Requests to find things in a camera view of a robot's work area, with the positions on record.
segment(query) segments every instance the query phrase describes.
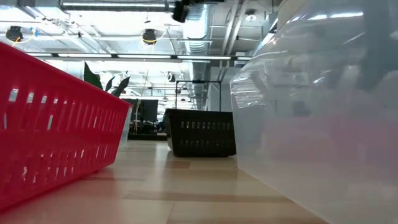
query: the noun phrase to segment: light wood floor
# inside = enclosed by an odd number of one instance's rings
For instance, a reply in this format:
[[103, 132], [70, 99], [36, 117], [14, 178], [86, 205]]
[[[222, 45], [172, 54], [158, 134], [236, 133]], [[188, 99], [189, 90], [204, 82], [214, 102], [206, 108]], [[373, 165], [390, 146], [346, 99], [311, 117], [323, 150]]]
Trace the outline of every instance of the light wood floor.
[[175, 158], [130, 141], [116, 162], [0, 216], [1, 224], [325, 222], [237, 168], [233, 158]]

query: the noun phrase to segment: silver ventilation duct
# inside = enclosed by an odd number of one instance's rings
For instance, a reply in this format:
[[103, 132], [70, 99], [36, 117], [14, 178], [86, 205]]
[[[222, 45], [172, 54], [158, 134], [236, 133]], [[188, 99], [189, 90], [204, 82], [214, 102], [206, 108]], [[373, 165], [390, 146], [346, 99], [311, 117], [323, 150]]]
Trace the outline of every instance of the silver ventilation duct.
[[[194, 5], [187, 16], [184, 24], [183, 36], [186, 39], [204, 39], [207, 36], [209, 28], [209, 6], [206, 4]], [[209, 49], [208, 42], [186, 41], [185, 47], [187, 54], [190, 55], [207, 55]], [[191, 71], [192, 80], [210, 80], [210, 72], [207, 63], [192, 63]], [[208, 85], [194, 85], [193, 92], [197, 103], [197, 109], [200, 110], [206, 105], [207, 94], [204, 90], [208, 89]]]

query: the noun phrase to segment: red plastic basket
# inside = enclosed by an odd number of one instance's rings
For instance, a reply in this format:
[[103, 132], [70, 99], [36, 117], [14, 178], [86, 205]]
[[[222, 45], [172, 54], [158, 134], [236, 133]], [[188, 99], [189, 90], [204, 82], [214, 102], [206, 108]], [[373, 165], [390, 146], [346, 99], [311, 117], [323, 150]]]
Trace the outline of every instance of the red plastic basket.
[[0, 210], [112, 164], [129, 104], [0, 43]]

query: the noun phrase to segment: green leaf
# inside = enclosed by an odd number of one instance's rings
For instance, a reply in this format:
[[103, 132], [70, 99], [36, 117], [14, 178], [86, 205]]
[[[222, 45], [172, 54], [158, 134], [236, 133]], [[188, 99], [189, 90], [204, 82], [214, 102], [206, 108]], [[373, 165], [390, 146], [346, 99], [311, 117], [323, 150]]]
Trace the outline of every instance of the green leaf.
[[85, 71], [84, 71], [84, 79], [86, 82], [92, 84], [93, 86], [97, 86], [98, 88], [102, 89], [102, 84], [100, 82], [100, 78], [98, 75], [94, 74], [87, 63], [85, 62]]
[[105, 87], [105, 91], [108, 91], [108, 90], [110, 90], [111, 88], [112, 88], [112, 80], [114, 79], [114, 77], [113, 78], [111, 78], [109, 81], [108, 81], [108, 83], [106, 84], [106, 87]]
[[128, 86], [130, 81], [130, 77], [125, 78], [123, 81], [120, 82], [120, 85], [117, 87], [117, 89], [112, 91], [112, 95], [116, 97], [120, 97], [120, 94], [122, 94], [123, 90]]

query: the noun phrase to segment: plastic basket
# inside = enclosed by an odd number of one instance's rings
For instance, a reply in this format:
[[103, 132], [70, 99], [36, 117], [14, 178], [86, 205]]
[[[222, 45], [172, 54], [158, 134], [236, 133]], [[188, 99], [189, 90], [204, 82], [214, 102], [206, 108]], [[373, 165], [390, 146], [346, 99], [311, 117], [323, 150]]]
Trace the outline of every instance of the plastic basket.
[[226, 157], [236, 154], [230, 112], [167, 109], [169, 147], [178, 157]]
[[0, 210], [112, 164], [129, 104], [0, 43]]

